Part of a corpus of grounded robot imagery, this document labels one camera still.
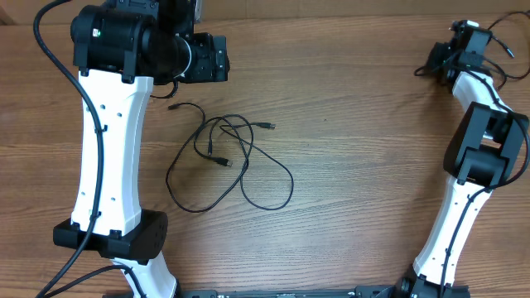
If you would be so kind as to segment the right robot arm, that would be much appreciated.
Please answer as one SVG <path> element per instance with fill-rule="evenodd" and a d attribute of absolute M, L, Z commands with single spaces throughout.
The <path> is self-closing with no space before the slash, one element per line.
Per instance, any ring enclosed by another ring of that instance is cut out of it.
<path fill-rule="evenodd" d="M 397 285 L 382 297 L 468 297 L 455 284 L 455 271 L 473 224 L 494 190 L 519 178 L 513 168 L 529 146 L 528 117 L 504 104 L 484 67 L 494 35 L 475 22 L 456 22 L 446 43 L 436 43 L 417 76 L 446 85 L 465 115 L 444 155 L 445 197 L 425 246 Z"/>

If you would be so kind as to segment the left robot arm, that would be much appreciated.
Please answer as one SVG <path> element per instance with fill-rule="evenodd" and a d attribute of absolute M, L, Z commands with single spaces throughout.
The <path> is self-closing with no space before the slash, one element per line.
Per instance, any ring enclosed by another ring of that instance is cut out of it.
<path fill-rule="evenodd" d="M 75 85 L 84 100 L 79 192 L 54 243 L 96 251 L 122 271 L 133 297 L 177 297 L 162 254 L 168 218 L 138 194 L 142 126 L 157 85 L 224 82 L 222 36 L 197 33 L 198 1 L 107 1 L 71 23 Z"/>

